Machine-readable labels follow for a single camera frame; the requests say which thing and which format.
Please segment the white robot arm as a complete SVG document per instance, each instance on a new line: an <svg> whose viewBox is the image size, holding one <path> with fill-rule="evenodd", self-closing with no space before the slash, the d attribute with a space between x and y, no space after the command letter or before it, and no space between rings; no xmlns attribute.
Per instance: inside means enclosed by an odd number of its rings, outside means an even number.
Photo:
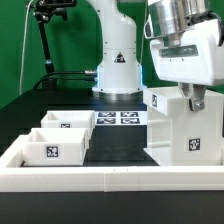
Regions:
<svg viewBox="0 0 224 224"><path fill-rule="evenodd" d="M125 99L141 92L136 58L136 24L117 8L117 0L87 0L102 28L103 59L93 92ZM143 37L150 41L156 74L176 82L193 111L204 108L208 86L224 84L224 25L208 0L146 0Z"/></svg>

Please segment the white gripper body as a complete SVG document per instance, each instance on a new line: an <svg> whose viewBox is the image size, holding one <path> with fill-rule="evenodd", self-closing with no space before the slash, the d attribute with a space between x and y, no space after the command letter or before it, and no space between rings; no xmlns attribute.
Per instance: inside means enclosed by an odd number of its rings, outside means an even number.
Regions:
<svg viewBox="0 0 224 224"><path fill-rule="evenodd" d="M224 44L218 45L217 20L196 24L183 33L181 45L165 47L162 39L150 43L156 74L160 80L206 86L224 83Z"/></svg>

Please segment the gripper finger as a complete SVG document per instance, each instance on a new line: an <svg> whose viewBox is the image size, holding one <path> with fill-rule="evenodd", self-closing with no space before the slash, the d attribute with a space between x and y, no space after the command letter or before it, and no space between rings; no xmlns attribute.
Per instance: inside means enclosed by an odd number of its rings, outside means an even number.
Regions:
<svg viewBox="0 0 224 224"><path fill-rule="evenodd" d="M179 83L178 84L179 90L181 94L185 97L190 99L193 96L193 85L190 83Z"/></svg>
<svg viewBox="0 0 224 224"><path fill-rule="evenodd" d="M190 109L194 112L203 110L205 108L204 98L206 87L204 85L192 84L191 91L189 100Z"/></svg>

